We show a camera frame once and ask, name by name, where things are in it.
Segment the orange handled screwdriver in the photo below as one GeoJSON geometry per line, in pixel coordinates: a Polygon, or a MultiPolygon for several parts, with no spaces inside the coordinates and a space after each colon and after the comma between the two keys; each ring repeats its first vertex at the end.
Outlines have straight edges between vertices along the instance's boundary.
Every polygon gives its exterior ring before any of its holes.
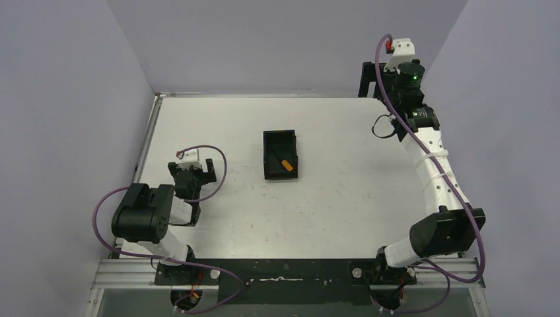
{"type": "Polygon", "coordinates": [[[281,166],[288,172],[291,172],[294,170],[292,164],[285,159],[282,155],[278,154],[276,151],[272,151],[273,154],[275,155],[275,157],[278,159],[278,161],[280,162],[281,166]]]}

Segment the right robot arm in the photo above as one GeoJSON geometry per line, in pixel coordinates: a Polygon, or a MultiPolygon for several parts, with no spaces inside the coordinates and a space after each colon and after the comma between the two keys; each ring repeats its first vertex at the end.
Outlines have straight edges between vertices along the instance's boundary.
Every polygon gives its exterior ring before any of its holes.
{"type": "Polygon", "coordinates": [[[373,277],[388,283],[398,275],[399,267],[425,262],[450,279],[475,283],[485,269],[481,239],[485,213],[472,207],[450,167],[437,115],[423,102],[421,80],[425,69],[417,59],[401,63],[391,71],[384,71],[384,66],[363,63],[358,96],[366,97],[370,84],[376,83],[373,97],[387,108],[393,135],[415,165],[427,215],[410,228],[406,238],[382,248],[385,258],[372,264],[373,277]],[[435,256],[465,252],[472,244],[477,244],[480,253],[479,268],[473,277],[445,271],[431,260],[435,256]]]}

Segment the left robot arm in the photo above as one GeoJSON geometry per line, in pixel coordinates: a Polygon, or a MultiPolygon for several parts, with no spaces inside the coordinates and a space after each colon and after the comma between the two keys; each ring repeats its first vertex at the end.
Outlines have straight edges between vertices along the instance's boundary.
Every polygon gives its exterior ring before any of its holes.
{"type": "Polygon", "coordinates": [[[194,227],[201,207],[199,199],[204,185],[215,183],[217,177],[212,159],[206,166],[195,159],[169,162],[174,184],[152,188],[133,183],[124,195],[112,218],[112,233],[157,256],[157,279],[171,285],[191,285],[202,280],[201,268],[190,246],[180,242],[170,228],[194,227]]]}

